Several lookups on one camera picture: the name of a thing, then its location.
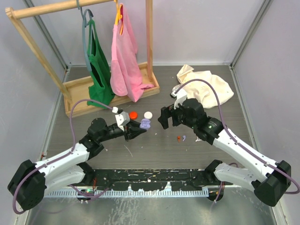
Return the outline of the lilac earbud case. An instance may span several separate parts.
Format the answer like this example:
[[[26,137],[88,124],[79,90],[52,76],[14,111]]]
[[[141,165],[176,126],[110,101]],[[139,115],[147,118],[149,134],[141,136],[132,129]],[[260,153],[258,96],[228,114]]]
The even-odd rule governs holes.
[[[151,121],[149,119],[142,119],[140,123],[140,128],[148,130],[150,128]]]

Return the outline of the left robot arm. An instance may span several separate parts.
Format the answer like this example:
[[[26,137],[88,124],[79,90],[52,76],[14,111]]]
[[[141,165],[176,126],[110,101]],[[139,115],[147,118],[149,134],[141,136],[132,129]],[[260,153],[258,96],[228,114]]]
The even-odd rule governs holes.
[[[13,196],[14,212],[21,213],[17,205],[23,211],[34,208],[45,195],[64,186],[90,185],[96,175],[87,161],[104,149],[104,141],[118,137],[129,141],[146,132],[135,120],[123,122],[117,118],[116,121],[107,125],[103,118],[96,118],[88,127],[87,134],[72,148],[43,161],[22,162],[7,187]]]

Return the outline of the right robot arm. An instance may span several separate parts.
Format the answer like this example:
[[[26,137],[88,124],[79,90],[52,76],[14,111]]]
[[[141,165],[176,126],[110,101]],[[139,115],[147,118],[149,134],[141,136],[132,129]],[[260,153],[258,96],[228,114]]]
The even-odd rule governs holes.
[[[207,116],[203,106],[194,98],[185,100],[178,106],[161,108],[158,121],[163,129],[172,125],[185,125],[202,141],[213,145],[236,159],[243,168],[232,167],[220,160],[214,160],[206,167],[206,180],[215,185],[219,181],[233,183],[254,192],[264,204],[274,207],[290,187],[287,176],[291,175],[291,166],[286,161],[277,162],[239,139],[221,121]]]

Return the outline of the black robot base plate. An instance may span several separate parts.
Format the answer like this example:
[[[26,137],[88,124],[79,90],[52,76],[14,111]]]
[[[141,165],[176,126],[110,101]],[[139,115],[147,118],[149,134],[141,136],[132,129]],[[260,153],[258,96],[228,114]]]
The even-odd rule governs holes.
[[[224,196],[224,184],[201,169],[92,169],[87,163],[80,163],[85,176],[78,186],[92,186],[98,190],[162,192],[167,185],[171,193],[203,191],[205,187],[216,185],[216,191],[205,196],[211,201],[219,201]]]

